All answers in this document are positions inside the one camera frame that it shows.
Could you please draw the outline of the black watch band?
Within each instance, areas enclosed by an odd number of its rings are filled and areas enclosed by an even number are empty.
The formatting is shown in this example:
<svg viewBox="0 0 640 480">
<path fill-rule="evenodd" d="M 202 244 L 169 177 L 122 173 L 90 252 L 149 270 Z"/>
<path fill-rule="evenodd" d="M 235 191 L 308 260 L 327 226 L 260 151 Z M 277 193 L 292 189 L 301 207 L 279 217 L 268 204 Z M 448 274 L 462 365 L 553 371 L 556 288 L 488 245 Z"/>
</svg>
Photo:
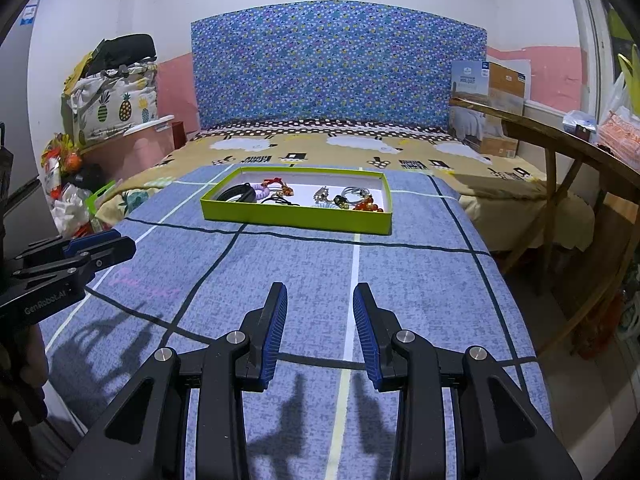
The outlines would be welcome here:
<svg viewBox="0 0 640 480">
<path fill-rule="evenodd" d="M 242 183 L 230 186 L 222 191 L 217 197 L 217 202 L 238 202 L 238 203 L 255 203 L 256 190 L 250 183 Z"/>
</svg>

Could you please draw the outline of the red braided keychain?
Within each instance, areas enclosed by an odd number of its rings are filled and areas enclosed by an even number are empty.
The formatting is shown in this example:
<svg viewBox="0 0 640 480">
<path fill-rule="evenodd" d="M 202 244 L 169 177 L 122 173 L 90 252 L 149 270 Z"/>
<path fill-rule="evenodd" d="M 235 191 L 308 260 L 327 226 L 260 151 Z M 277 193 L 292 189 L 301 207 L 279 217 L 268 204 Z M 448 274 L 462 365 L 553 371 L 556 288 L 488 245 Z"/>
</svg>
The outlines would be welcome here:
<svg viewBox="0 0 640 480">
<path fill-rule="evenodd" d="M 294 195 L 294 190 L 279 177 L 263 180 L 262 186 L 270 195 L 279 197 L 290 197 Z"/>
</svg>

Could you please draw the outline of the pink rhinestone hair clip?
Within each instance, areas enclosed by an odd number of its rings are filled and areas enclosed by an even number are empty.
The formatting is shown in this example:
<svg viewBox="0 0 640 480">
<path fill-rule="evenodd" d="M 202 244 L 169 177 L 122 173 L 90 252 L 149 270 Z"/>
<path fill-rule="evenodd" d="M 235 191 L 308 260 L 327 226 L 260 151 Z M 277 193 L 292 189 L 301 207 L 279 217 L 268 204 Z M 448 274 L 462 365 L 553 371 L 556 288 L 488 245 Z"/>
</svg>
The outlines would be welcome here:
<svg viewBox="0 0 640 480">
<path fill-rule="evenodd" d="M 327 186 L 322 186 L 314 193 L 314 203 L 317 207 L 331 207 L 333 200 L 330 199 L 330 191 Z"/>
</svg>

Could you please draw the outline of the green jewelry box tray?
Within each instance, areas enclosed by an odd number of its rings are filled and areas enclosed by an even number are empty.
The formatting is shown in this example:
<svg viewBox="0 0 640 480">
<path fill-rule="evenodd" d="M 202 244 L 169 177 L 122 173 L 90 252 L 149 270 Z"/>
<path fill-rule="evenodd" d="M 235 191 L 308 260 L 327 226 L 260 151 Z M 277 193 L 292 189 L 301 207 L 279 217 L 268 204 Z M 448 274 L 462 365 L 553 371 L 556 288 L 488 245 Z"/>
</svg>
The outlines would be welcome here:
<svg viewBox="0 0 640 480">
<path fill-rule="evenodd" d="M 256 202 L 217 202 L 216 197 L 230 186 L 250 183 L 261 184 L 268 178 L 281 178 L 294 190 L 283 204 L 271 197 L 257 197 Z M 376 211 L 331 207 L 317 207 L 314 193 L 327 186 L 330 199 L 345 188 L 361 188 L 368 191 Z M 229 221 L 259 224 L 260 226 L 290 226 L 305 230 L 337 231 L 360 234 L 388 235 L 392 232 L 393 200 L 390 186 L 384 174 L 378 171 L 285 167 L 241 166 L 215 184 L 201 198 L 203 217 L 212 221 Z"/>
</svg>

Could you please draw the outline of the blue grey plaid blanket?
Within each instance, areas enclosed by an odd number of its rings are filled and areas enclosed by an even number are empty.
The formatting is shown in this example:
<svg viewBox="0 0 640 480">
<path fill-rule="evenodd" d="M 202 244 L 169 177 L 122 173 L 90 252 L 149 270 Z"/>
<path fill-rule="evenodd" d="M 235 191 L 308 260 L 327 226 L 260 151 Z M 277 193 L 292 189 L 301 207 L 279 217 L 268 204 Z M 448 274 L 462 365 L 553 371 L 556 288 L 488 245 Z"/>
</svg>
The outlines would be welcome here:
<svg viewBox="0 0 640 480">
<path fill-rule="evenodd" d="M 288 290 L 282 360 L 266 392 L 244 396 L 256 479 L 385 479 L 398 397 L 361 369 L 352 318 L 356 285 L 434 346 L 486 348 L 540 414 L 549 401 L 528 330 L 457 194 L 418 172 L 387 174 L 386 236 L 208 221 L 202 195 L 224 177 L 203 167 L 119 223 L 137 251 L 99 274 L 84 300 L 41 329 L 50 379 L 91 425 L 160 347 L 203 348 Z"/>
</svg>

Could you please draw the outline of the pink cabinet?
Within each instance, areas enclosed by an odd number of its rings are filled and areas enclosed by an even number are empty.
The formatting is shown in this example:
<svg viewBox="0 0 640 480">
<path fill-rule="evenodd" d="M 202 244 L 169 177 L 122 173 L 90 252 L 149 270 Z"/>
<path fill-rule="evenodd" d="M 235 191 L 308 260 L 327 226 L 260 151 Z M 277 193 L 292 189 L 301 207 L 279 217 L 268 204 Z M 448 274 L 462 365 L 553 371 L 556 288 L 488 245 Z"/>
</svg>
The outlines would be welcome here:
<svg viewBox="0 0 640 480">
<path fill-rule="evenodd" d="M 89 146 L 82 160 L 98 165 L 107 181 L 127 180 L 159 164 L 186 144 L 183 122 L 168 115 Z"/>
</svg>

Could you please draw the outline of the pineapple print bag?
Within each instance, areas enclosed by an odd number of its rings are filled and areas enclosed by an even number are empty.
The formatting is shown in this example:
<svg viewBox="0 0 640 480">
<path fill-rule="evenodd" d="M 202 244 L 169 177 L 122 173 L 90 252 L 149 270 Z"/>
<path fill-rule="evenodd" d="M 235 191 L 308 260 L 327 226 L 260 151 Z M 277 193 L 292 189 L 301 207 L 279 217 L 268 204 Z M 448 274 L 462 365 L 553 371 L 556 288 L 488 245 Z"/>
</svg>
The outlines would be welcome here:
<svg viewBox="0 0 640 480">
<path fill-rule="evenodd" d="M 140 62 L 79 78 L 62 96 L 78 148 L 103 142 L 160 117 L 157 65 Z"/>
</svg>

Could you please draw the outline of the black bag on top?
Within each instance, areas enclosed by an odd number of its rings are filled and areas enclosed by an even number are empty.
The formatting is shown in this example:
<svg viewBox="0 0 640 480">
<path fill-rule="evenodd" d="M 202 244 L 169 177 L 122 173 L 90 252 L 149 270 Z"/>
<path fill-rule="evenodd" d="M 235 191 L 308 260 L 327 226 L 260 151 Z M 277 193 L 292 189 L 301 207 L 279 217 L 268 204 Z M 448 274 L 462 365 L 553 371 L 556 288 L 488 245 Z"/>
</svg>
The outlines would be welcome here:
<svg viewBox="0 0 640 480">
<path fill-rule="evenodd" d="M 103 39 L 91 53 L 84 75 L 91 76 L 104 70 L 116 70 L 122 65 L 129 66 L 141 61 L 155 61 L 156 58 L 155 44 L 148 34 Z"/>
</svg>

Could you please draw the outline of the tan sheep print bedsheet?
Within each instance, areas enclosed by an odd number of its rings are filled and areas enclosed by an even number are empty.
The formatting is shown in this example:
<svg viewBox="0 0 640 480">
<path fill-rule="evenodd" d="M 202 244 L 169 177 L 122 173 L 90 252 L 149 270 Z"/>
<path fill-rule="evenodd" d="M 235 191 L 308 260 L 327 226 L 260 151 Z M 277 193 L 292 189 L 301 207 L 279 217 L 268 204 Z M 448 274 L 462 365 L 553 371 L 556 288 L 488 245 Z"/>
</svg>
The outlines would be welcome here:
<svg viewBox="0 0 640 480">
<path fill-rule="evenodd" d="M 454 191 L 487 247 L 507 252 L 546 206 L 544 173 L 521 157 L 477 153 L 441 128 L 349 120 L 236 122 L 194 134 L 149 169 L 118 180 L 96 215 L 114 226 L 201 166 L 285 165 L 431 174 Z"/>
</svg>

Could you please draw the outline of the wooden side table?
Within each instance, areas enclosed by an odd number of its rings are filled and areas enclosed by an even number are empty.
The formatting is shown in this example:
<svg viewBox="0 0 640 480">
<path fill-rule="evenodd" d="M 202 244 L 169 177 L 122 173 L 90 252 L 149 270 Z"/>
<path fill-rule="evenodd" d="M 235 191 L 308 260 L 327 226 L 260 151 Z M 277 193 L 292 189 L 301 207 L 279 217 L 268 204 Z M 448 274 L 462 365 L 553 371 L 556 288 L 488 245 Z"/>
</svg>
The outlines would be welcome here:
<svg viewBox="0 0 640 480">
<path fill-rule="evenodd" d="M 602 148 L 598 148 L 558 128 L 548 126 L 543 122 L 514 115 L 504 110 L 497 110 L 479 102 L 463 98 L 452 98 L 449 104 L 498 118 L 506 136 L 520 142 L 535 145 L 537 148 L 544 150 L 546 203 L 541 208 L 541 211 L 536 214 L 536 217 L 533 218 L 532 222 L 529 223 L 513 250 L 500 263 L 499 269 L 502 274 L 509 273 L 537 235 L 542 236 L 542 246 L 544 246 L 542 270 L 544 272 L 548 271 L 558 207 L 567 196 L 582 167 L 590 167 L 599 173 L 602 190 L 606 194 L 611 193 L 629 200 L 631 203 L 639 203 L 638 171 L 632 169 L 609 152 L 602 150 Z M 613 269 L 603 274 L 588 299 L 565 322 L 562 328 L 544 344 L 536 348 L 538 356 L 542 356 L 567 336 L 570 336 L 572 331 L 585 318 L 588 318 L 592 311 L 598 312 L 594 319 L 596 321 L 600 320 L 604 310 L 611 303 L 622 284 L 623 277 L 638 244 L 639 222 L 635 221 L 625 250 L 617 258 Z"/>
</svg>

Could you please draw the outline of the blue patterned headboard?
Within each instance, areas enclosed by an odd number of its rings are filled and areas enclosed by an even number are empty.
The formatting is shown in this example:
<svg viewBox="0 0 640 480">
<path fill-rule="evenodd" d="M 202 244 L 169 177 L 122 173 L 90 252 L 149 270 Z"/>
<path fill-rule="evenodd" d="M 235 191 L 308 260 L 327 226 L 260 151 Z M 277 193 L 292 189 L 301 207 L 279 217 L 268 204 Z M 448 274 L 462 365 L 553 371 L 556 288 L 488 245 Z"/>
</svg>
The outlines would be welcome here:
<svg viewBox="0 0 640 480">
<path fill-rule="evenodd" d="M 444 128 L 451 66 L 483 62 L 486 29 L 402 6 L 302 1 L 191 25 L 204 128 L 351 119 Z"/>
</svg>

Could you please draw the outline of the orange mesh bag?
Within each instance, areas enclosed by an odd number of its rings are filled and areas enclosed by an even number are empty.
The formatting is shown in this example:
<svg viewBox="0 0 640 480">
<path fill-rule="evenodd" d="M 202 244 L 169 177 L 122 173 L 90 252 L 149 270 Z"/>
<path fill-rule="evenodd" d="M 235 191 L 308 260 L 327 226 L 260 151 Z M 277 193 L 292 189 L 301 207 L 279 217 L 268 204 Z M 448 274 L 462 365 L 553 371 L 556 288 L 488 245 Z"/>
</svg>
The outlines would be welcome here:
<svg viewBox="0 0 640 480">
<path fill-rule="evenodd" d="M 639 118 L 626 107 L 609 112 L 598 127 L 597 146 L 604 148 L 630 168 L 639 170 Z"/>
</svg>

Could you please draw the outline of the cardboard bedding box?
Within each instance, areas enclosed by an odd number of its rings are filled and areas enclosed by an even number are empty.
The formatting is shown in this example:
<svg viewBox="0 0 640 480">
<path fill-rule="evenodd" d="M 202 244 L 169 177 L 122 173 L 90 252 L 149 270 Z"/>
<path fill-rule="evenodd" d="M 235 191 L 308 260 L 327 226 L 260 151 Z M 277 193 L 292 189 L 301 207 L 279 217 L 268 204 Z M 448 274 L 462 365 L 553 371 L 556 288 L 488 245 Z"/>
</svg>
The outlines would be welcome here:
<svg viewBox="0 0 640 480">
<path fill-rule="evenodd" d="M 526 77 L 493 62 L 454 61 L 451 96 L 522 116 Z M 482 155 L 513 158 L 518 150 L 518 140 L 506 136 L 500 118 L 477 110 L 450 107 L 449 132 Z"/>
</svg>

